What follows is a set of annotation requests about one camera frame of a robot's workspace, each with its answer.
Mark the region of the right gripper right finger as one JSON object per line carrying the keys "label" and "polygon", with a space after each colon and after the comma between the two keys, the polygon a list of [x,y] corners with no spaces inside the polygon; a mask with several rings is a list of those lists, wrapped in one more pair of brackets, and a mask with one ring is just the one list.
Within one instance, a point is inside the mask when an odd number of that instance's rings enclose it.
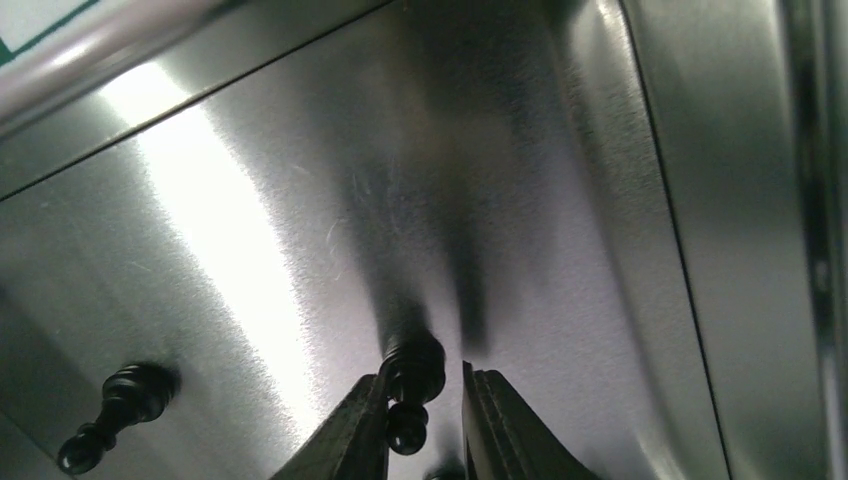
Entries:
{"label": "right gripper right finger", "polygon": [[469,479],[595,479],[497,370],[463,363]]}

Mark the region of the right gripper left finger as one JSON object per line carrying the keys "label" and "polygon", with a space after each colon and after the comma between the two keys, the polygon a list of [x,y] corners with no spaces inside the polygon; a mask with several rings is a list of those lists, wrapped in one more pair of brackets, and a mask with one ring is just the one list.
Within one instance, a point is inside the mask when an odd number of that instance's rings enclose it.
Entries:
{"label": "right gripper left finger", "polygon": [[362,376],[274,479],[385,479],[388,400],[379,374]]}

